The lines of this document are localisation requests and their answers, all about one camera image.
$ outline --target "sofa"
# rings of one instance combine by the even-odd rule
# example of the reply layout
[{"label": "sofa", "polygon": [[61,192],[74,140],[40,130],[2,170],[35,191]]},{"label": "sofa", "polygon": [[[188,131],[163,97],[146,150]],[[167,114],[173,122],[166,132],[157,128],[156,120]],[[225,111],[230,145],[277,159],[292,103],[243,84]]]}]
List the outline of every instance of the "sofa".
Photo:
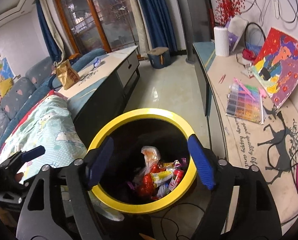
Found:
[{"label": "sofa", "polygon": [[[95,49],[78,59],[72,68],[79,72],[96,57],[104,55],[103,49]],[[0,151],[27,112],[52,89],[61,87],[56,75],[52,75],[53,62],[46,57],[31,67],[2,98],[0,103]]]}]

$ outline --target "pink pen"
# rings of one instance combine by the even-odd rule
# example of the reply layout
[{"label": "pink pen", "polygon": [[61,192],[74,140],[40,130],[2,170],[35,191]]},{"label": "pink pen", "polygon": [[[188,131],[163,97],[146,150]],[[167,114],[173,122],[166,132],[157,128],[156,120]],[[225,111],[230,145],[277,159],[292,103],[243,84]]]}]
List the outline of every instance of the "pink pen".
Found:
[{"label": "pink pen", "polygon": [[241,86],[241,88],[252,98],[252,100],[256,101],[248,88],[246,88],[238,79],[233,78],[233,80],[238,83],[239,86]]}]

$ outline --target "metal bolt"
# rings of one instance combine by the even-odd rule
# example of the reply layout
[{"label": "metal bolt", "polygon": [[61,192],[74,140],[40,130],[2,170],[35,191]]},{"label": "metal bolt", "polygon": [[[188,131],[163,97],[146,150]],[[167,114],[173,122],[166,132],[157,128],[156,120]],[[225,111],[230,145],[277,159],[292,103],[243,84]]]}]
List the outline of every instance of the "metal bolt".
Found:
[{"label": "metal bolt", "polygon": [[83,160],[82,159],[76,159],[75,161],[74,161],[74,165],[75,166],[79,166],[79,165],[81,165],[83,163]]},{"label": "metal bolt", "polygon": [[42,171],[48,171],[50,169],[50,165],[46,164],[42,166]]},{"label": "metal bolt", "polygon": [[259,168],[256,165],[251,165],[250,168],[252,171],[259,171]]},{"label": "metal bolt", "polygon": [[228,162],[227,162],[226,160],[224,160],[224,159],[220,159],[220,160],[218,160],[218,163],[219,163],[219,165],[221,165],[221,166],[226,166],[226,165],[228,164]]}]

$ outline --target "yellow rim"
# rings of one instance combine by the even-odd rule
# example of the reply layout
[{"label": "yellow rim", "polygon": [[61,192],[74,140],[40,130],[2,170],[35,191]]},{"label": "yellow rim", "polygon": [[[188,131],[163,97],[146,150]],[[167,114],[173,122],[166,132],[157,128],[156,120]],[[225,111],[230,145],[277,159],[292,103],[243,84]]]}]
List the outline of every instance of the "yellow rim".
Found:
[{"label": "yellow rim", "polygon": [[[191,126],[179,115],[156,108],[142,108],[136,109],[125,114],[122,114],[109,123],[107,123],[94,137],[92,143],[88,150],[95,149],[100,146],[104,138],[110,135],[115,129],[120,127],[123,124],[126,124],[131,121],[146,119],[146,118],[154,118],[164,120],[176,126],[183,135],[188,139],[190,135],[194,134]],[[190,158],[188,170],[186,175],[180,184],[167,196],[164,198],[157,200],[152,203],[143,204],[143,205],[132,205],[120,202],[116,199],[113,199],[110,195],[108,195],[100,185],[97,185],[92,188],[92,192],[96,195],[98,199],[100,199],[103,203],[108,205],[109,207],[119,210],[125,213],[133,213],[133,214],[146,214],[159,211],[164,209],[177,200],[179,200],[185,192],[189,189],[191,184],[193,183],[196,177],[197,169],[193,163],[192,158]]]}]

